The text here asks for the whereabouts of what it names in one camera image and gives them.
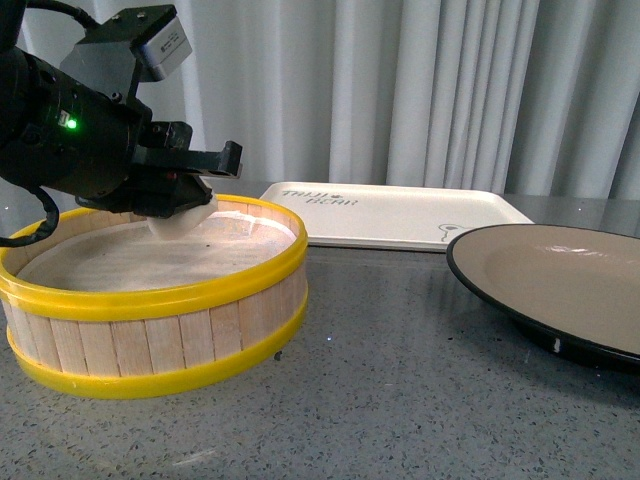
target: speckled stone countertop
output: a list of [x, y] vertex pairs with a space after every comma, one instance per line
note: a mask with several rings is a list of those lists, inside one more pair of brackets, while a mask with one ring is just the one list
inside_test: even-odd
[[[639, 234], [640, 202], [506, 199], [537, 223]], [[310, 248], [308, 279], [280, 361], [179, 395], [59, 394], [3, 340], [0, 478], [639, 478], [640, 377], [534, 346], [444, 255]]]

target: yellow rim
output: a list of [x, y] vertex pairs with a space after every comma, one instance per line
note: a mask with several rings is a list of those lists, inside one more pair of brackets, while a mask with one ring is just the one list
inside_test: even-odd
[[[0, 296], [10, 304], [35, 315], [82, 321], [126, 321], [160, 318], [235, 302], [275, 285], [295, 271], [304, 261], [307, 232], [300, 217], [291, 210], [264, 200], [218, 195], [228, 202], [252, 204], [284, 213], [298, 224], [299, 235], [284, 252], [267, 262], [225, 277], [179, 287], [137, 292], [82, 292], [42, 287], [24, 282], [4, 268], [9, 249], [0, 249]], [[62, 215], [62, 221], [93, 212], [78, 209]], [[15, 236], [28, 235], [38, 224], [26, 227]]]
[[248, 370], [284, 347], [302, 325], [308, 290], [298, 311], [274, 333], [257, 344], [221, 360], [174, 372], [134, 377], [90, 377], [63, 373], [27, 358], [16, 346], [7, 328], [7, 339], [20, 368], [33, 380], [62, 393], [103, 399], [159, 397], [220, 382]]

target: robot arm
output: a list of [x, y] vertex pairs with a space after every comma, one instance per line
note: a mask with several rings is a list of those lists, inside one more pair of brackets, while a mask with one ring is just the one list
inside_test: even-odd
[[[140, 82], [164, 79], [191, 53], [172, 5], [128, 8], [100, 25], [52, 0], [1, 1], [0, 176], [38, 196], [47, 220], [0, 246], [53, 232], [57, 207], [42, 186], [82, 206], [169, 218], [211, 200], [200, 175], [239, 176], [240, 145], [189, 151], [191, 127], [152, 121], [136, 98]], [[26, 7], [66, 7], [85, 27], [59, 69], [16, 47]]]

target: white food item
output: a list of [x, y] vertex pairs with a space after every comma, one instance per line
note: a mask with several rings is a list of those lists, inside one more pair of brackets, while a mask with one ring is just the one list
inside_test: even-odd
[[214, 195], [206, 205], [176, 213], [170, 218], [147, 218], [153, 235], [161, 240], [177, 240], [184, 237], [218, 210], [218, 199]]

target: beige plate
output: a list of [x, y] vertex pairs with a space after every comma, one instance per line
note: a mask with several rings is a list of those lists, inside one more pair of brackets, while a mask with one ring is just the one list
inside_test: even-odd
[[500, 225], [460, 235], [447, 260], [467, 288], [554, 353], [640, 365], [640, 239]]

